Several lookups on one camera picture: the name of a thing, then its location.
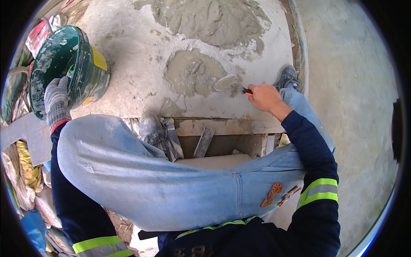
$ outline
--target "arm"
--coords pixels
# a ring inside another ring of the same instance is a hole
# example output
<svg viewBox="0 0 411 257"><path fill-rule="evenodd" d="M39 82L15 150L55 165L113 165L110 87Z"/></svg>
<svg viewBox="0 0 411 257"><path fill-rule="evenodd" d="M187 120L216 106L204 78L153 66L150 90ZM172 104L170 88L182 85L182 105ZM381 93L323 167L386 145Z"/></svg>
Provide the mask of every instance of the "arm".
<svg viewBox="0 0 411 257"><path fill-rule="evenodd" d="M58 165L58 140L66 122L71 120L67 109L68 80L53 80L44 95L47 123L51 131L51 193L57 216L64 233L80 256L132 256L131 251L117 236L105 210L74 187L62 174Z"/></svg>
<svg viewBox="0 0 411 257"><path fill-rule="evenodd" d="M291 110L269 85L250 85L251 103L274 115L296 147L307 174L297 211L287 233L300 255L336 256L340 248L337 203L337 164L326 142L306 118Z"/></svg>

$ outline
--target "gray work glove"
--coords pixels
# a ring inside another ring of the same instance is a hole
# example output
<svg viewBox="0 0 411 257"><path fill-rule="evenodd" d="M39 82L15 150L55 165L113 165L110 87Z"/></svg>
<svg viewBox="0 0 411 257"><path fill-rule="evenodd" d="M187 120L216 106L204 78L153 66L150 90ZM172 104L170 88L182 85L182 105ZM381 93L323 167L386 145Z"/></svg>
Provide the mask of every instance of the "gray work glove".
<svg viewBox="0 0 411 257"><path fill-rule="evenodd" d="M69 78L53 79L44 93L44 105L47 114L47 124L50 134L61 124L72 119L70 110L67 107L69 96L67 85Z"/></svg>

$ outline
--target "jacket sleeve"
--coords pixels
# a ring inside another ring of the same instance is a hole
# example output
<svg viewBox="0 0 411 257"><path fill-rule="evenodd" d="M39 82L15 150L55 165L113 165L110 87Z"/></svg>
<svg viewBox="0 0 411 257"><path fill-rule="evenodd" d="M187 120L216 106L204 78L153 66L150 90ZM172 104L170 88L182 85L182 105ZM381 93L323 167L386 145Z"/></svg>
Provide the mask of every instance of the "jacket sleeve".
<svg viewBox="0 0 411 257"><path fill-rule="evenodd" d="M58 165L57 147L60 132L65 123L59 125L51 135L51 193L62 229L73 243L79 256L133 256L117 236L105 210L91 198L74 187L62 174Z"/></svg>
<svg viewBox="0 0 411 257"><path fill-rule="evenodd" d="M296 240L300 255L336 256L341 246L337 163L318 130L306 118L292 111L282 126L307 171L287 233Z"/></svg>

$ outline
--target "shoe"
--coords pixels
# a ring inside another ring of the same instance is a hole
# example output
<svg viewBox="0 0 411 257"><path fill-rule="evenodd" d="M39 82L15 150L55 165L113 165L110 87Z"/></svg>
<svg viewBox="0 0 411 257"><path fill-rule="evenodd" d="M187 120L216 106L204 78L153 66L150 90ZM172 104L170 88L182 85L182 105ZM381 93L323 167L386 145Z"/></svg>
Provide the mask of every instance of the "shoe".
<svg viewBox="0 0 411 257"><path fill-rule="evenodd" d="M285 65L281 68L277 81L273 84L273 86L280 91L281 88L289 88L292 87L294 89L301 88L301 84L296 79L296 70L292 65Z"/></svg>
<svg viewBox="0 0 411 257"><path fill-rule="evenodd" d="M141 116L140 137L144 142L164 151L167 156L165 129L155 113L145 112Z"/></svg>

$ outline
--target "light blue jeans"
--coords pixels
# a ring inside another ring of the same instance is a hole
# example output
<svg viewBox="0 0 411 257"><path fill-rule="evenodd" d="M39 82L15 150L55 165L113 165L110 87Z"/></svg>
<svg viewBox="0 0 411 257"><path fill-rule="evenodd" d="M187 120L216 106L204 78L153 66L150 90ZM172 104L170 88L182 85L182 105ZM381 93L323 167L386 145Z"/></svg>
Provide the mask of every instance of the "light blue jeans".
<svg viewBox="0 0 411 257"><path fill-rule="evenodd" d="M332 139L306 98L294 89L280 93L315 125L332 151ZM305 174L293 144L234 169L173 163L164 152L137 139L121 119L107 115L69 121L57 153L62 173L75 187L145 231L180 231L261 217L302 185ZM261 207L274 183L283 185L282 193Z"/></svg>

